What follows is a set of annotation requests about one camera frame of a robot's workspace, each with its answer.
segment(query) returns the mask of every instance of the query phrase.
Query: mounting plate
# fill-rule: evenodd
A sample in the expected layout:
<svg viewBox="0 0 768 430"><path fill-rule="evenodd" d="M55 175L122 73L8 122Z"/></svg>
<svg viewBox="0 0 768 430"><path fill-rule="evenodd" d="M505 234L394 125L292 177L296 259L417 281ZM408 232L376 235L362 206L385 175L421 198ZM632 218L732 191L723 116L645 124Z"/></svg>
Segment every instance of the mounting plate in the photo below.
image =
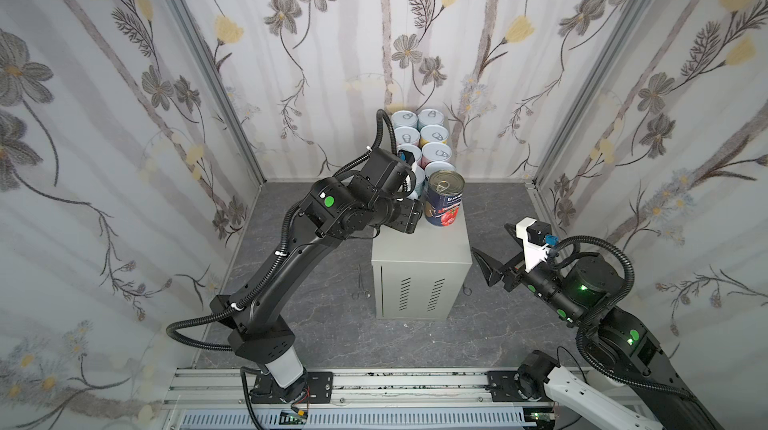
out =
<svg viewBox="0 0 768 430"><path fill-rule="evenodd" d="M310 404L330 403L333 391L332 372L307 372L307 385L310 387ZM272 387L275 380L272 375L257 375L256 383L250 391L250 402L253 404L282 403L274 396Z"/></svg>

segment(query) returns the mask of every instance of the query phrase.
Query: can label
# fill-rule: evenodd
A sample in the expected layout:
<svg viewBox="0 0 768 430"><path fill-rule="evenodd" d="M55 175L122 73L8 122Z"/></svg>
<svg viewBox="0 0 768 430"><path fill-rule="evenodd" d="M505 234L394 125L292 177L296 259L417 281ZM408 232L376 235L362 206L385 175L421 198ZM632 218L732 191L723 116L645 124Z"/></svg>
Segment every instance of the can label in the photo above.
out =
<svg viewBox="0 0 768 430"><path fill-rule="evenodd" d="M424 216L430 224L448 226L456 220L458 208L462 204L462 194L441 195L430 185L426 186Z"/></svg>

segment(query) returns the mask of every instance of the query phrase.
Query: tomato can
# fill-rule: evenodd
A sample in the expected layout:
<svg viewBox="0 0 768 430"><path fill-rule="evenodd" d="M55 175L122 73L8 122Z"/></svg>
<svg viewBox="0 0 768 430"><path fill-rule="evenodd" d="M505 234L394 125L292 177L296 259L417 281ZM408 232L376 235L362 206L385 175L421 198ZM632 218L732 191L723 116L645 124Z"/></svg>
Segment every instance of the tomato can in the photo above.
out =
<svg viewBox="0 0 768 430"><path fill-rule="evenodd" d="M395 128L395 141L398 144L413 144L418 145L418 141L421 139L421 134L416 128L413 127L398 127Z"/></svg>
<svg viewBox="0 0 768 430"><path fill-rule="evenodd" d="M440 110L434 108L425 108L418 112L417 127L419 130L427 125L443 125L446 121L446 116L442 114Z"/></svg>
<svg viewBox="0 0 768 430"><path fill-rule="evenodd" d="M451 158L451 147L443 142L429 142L422 147L422 168L431 162L445 162Z"/></svg>
<svg viewBox="0 0 768 430"><path fill-rule="evenodd" d="M448 226L456 220L464 185L464 177L453 170L439 170L429 177L424 217L430 224Z"/></svg>
<svg viewBox="0 0 768 430"><path fill-rule="evenodd" d="M424 147L429 142L440 142L446 144L448 142L448 129L441 125L427 125L422 127L421 139L418 141L419 147Z"/></svg>
<svg viewBox="0 0 768 430"><path fill-rule="evenodd" d="M398 127L416 128L416 126L418 125L418 117L416 116L416 114L408 110L400 110L395 112L390 117L390 120L392 120L392 126L394 128L398 128Z"/></svg>

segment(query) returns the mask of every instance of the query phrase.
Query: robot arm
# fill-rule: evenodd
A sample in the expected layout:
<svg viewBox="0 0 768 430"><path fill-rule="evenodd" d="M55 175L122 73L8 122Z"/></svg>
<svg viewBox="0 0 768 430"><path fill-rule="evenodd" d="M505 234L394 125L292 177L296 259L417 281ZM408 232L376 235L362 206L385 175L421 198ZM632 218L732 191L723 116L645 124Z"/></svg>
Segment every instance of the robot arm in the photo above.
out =
<svg viewBox="0 0 768 430"><path fill-rule="evenodd" d="M626 255L589 236L573 236L558 243L549 224L530 218L505 228L523 250L509 262L498 262L472 248L489 286L504 280L504 289L510 292L522 283L567 326L578 326L577 347L582 357L600 373L632 387L666 428L723 429L677 375L653 333L636 316L615 306L620 300L617 296L629 293L634 282ZM613 253L624 267L624 278L599 253L581 252L580 242ZM574 247L571 255L555 263L554 253L570 245ZM562 276L561 270L571 264L573 268ZM524 398L532 398L530 389L537 388L539 397L545 392L605 430L638 428L635 424L657 428L652 423L632 421L637 420L635 414L572 377L557 360L534 351L518 370L516 390Z"/></svg>

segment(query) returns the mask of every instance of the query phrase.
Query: cable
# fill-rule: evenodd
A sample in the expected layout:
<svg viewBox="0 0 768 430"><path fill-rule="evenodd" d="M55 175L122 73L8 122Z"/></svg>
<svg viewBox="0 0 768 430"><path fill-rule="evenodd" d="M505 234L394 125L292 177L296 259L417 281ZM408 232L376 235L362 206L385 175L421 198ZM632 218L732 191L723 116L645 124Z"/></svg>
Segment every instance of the cable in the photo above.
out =
<svg viewBox="0 0 768 430"><path fill-rule="evenodd" d="M251 302L262 293L264 288L272 281L274 276L277 274L278 270L283 265L283 262L285 262L286 258L288 257L288 234L290 232L290 227L293 222L293 216L296 214L296 212L299 209L299 206L301 205L301 202L296 202L291 206L291 208L288 209L288 211L285 214L285 217L283 217L283 226L280 229L280 243L277 246L277 250L275 251L276 258L275 261L272 263L272 267L267 271L267 273L264 275L264 278L261 279L261 281L256 284L256 286L248 292L245 297L240 299L240 301L235 306L230 306L229 308L222 310L218 313L212 313L208 316L203 316L197 319L190 319L190 320L181 320L179 322L174 322L168 325L166 327L165 332L168 334L168 336L171 339L176 340L179 343L183 343L186 346L191 346L195 348L202 348L203 350L214 350L218 352L228 352L232 350L232 347L230 345L224 344L224 343L208 343L208 342L202 342L200 340L191 339L188 336L182 335L178 333L178 330L180 329L187 329L193 326L201 326L201 325L207 325L209 323L213 322L219 322L221 320L224 320L226 318L231 317L235 314L236 311L244 310L247 308Z"/></svg>
<svg viewBox="0 0 768 430"><path fill-rule="evenodd" d="M250 395L248 393L248 379L245 377L247 373L251 375L259 375L261 372L259 370L254 370L253 368L241 367L240 381L243 384L243 400L245 400L245 406L248 407L248 415L250 415L250 421L258 430L264 430L264 427L262 427L261 424L259 424L259 421L256 419L254 405L250 402Z"/></svg>
<svg viewBox="0 0 768 430"><path fill-rule="evenodd" d="M371 156L371 150L374 148L379 148L379 145L381 145L382 138L384 137L384 123L387 123L387 129L390 130L390 127L392 126L392 121L389 119L389 115L387 112L379 108L376 111L376 138L373 139L373 144L370 146L370 150L366 150L366 152L351 162L349 162L347 165L342 166L339 168L333 176L339 176L343 174L344 172L351 170L352 168L355 168L356 166L360 165L362 162L368 160L368 158ZM396 149L395 146L395 131L392 129L389 131L389 137L392 140L392 146Z"/></svg>

